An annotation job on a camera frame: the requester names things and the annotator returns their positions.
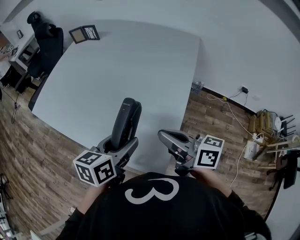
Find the wall socket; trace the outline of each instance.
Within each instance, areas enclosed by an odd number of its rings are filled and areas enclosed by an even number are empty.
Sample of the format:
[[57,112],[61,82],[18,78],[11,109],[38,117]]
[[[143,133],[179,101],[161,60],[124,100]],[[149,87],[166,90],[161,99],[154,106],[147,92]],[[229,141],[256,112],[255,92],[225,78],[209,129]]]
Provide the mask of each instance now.
[[244,92],[244,93],[246,93],[246,94],[249,93],[248,88],[245,88],[245,87],[242,87],[242,88],[241,88],[241,91]]

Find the chair leg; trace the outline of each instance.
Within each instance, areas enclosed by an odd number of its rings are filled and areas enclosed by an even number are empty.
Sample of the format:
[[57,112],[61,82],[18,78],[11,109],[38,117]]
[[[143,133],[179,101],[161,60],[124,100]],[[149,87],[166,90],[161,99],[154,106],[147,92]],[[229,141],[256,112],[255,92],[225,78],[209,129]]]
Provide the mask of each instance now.
[[0,174],[0,184],[1,184],[2,186],[4,185],[4,183],[3,183],[3,178],[2,178],[3,176],[4,176],[3,173],[1,173],[1,174]]
[[15,86],[15,91],[18,91],[19,93],[23,93],[25,91],[26,88],[26,78],[27,78],[28,72],[25,72],[22,77],[20,78],[20,80],[18,81],[18,83]]
[[269,175],[270,173],[274,173],[274,172],[277,172],[277,169],[271,169],[271,170],[268,170],[268,171],[267,171],[267,175]]
[[276,183],[278,182],[278,180],[279,180],[279,173],[277,173],[277,174],[275,175],[275,181],[274,181],[274,184],[273,184],[272,187],[269,187],[269,191],[272,191],[272,190],[273,190],[273,188],[275,187],[275,185],[276,185]]
[[3,173],[0,174],[0,177],[1,177],[1,184],[2,185],[5,185],[5,184],[9,183],[8,178]]
[[3,190],[3,193],[4,193],[4,196],[5,196],[5,198],[6,198],[7,200],[13,200],[13,199],[14,199],[13,197],[11,197],[11,196],[7,193],[6,190]]
[[33,84],[32,82],[29,82],[28,85],[27,85],[27,87],[32,88],[34,90],[38,89],[38,86],[35,85],[35,84]]

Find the number 3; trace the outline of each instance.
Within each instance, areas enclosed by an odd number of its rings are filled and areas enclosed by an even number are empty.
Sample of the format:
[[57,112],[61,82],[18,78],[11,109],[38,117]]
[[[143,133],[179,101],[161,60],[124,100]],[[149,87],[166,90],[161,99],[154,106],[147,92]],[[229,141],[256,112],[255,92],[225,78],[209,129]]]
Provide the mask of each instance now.
[[133,192],[133,189],[128,189],[125,192],[125,197],[127,198],[127,200],[133,204],[143,204],[143,203],[146,203],[147,201],[149,201],[153,196],[155,196],[162,201],[169,201],[172,198],[174,198],[179,191],[179,184],[178,184],[178,182],[176,182],[173,179],[160,178],[160,179],[150,179],[148,181],[152,181],[152,180],[162,180],[162,181],[167,181],[167,182],[171,183],[173,185],[173,191],[170,194],[162,194],[153,187],[146,196],[141,197],[141,198],[135,198],[131,195]]

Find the white cable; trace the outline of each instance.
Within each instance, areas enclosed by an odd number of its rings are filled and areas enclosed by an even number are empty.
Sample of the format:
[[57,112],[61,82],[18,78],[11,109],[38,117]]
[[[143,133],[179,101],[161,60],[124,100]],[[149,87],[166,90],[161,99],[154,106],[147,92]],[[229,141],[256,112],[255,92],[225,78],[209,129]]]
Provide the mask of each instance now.
[[[231,113],[233,114],[233,116],[234,116],[234,118],[238,121],[238,123],[243,127],[243,129],[245,129],[244,128],[244,126],[241,124],[241,122],[237,119],[237,117],[234,115],[234,113],[233,113],[233,111],[232,111],[232,109],[231,109],[231,107],[230,107],[230,105],[229,105],[229,103],[227,102],[227,101],[223,101],[221,98],[218,98],[218,97],[216,97],[216,96],[214,96],[214,95],[212,95],[212,94],[210,94],[210,93],[208,93],[207,95],[206,95],[206,98],[208,99],[208,100],[219,100],[220,102],[222,102],[222,103],[226,103],[227,105],[228,105],[228,107],[229,107],[229,109],[230,109],[230,111],[231,111]],[[259,135],[261,135],[262,134],[262,137],[264,138],[264,136],[263,136],[263,133],[259,133],[256,137],[254,136],[254,134],[252,134],[252,133],[250,133],[247,129],[245,129],[253,138],[255,138],[253,141],[255,141],[257,138],[258,138],[258,136]],[[247,147],[247,145],[244,147],[244,149],[243,149],[243,151],[241,152],[241,154],[240,154],[240,157],[239,157],[239,159],[238,159],[238,162],[237,162],[237,164],[236,164],[236,174],[235,174],[235,177],[234,177],[234,179],[232,180],[232,182],[231,182],[231,184],[230,184],[230,188],[231,188],[231,186],[232,186],[232,184],[233,184],[233,182],[236,180],[236,178],[238,177],[238,174],[239,174],[239,161],[240,161],[240,158],[241,158],[241,156],[242,156],[242,154],[243,154],[243,152],[244,152],[244,150],[245,150],[245,148]]]
[[[246,147],[247,147],[247,145],[244,147],[242,153],[240,154],[240,157],[242,156],[242,154],[243,154],[243,152],[244,152],[244,150],[245,150]],[[229,186],[230,188],[231,188],[231,185],[233,184],[233,182],[234,182],[234,181],[236,180],[236,178],[238,177],[240,157],[239,157],[239,159],[238,159],[238,163],[236,164],[236,174],[235,174],[235,178],[232,180],[232,182],[231,182],[231,184],[230,184],[230,186]]]
[[[211,95],[211,96],[213,96],[215,99],[211,99],[211,98],[209,98],[208,97],[208,95]],[[212,95],[212,94],[210,94],[210,93],[208,93],[207,95],[206,95],[206,98],[208,99],[208,100],[219,100],[220,102],[222,102],[222,103],[227,103],[228,104],[228,107],[229,107],[229,109],[230,109],[230,111],[231,111],[231,113],[233,114],[233,116],[234,116],[234,118],[238,121],[238,123],[243,127],[243,129],[245,129],[244,128],[244,126],[241,124],[241,122],[237,119],[237,117],[234,115],[234,113],[233,113],[233,111],[232,111],[232,109],[231,109],[231,107],[230,107],[230,105],[229,105],[229,103],[227,102],[227,101],[222,101],[222,99],[221,98],[218,98],[218,97],[216,97],[216,96],[214,96],[214,95]],[[252,133],[250,133],[247,129],[245,129],[245,131],[247,132],[247,133],[249,133],[251,136],[253,136],[253,134]]]

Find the desk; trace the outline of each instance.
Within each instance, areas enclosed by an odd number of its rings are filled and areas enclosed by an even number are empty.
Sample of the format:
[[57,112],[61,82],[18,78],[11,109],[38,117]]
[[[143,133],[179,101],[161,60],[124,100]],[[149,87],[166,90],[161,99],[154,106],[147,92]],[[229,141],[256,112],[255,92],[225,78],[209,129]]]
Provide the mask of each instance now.
[[300,172],[297,172],[295,185],[283,188],[284,180],[278,186],[279,192],[266,223],[273,240],[290,239],[300,226]]
[[30,44],[30,42],[34,39],[34,32],[32,31],[32,33],[27,33],[26,35],[24,35],[24,37],[22,37],[20,39],[20,41],[18,42],[18,44],[16,44],[14,47],[18,47],[18,51],[16,52],[16,54],[14,56],[9,57],[9,61],[10,62],[17,62],[22,68],[24,68],[25,70],[27,70],[27,66],[22,63],[19,60],[19,56],[20,53],[23,51],[23,49],[28,46]]
[[100,21],[101,40],[67,49],[33,113],[90,148],[112,133],[124,98],[142,104],[139,146],[128,166],[164,173],[170,154],[162,128],[180,129],[193,80],[199,37],[154,24]]

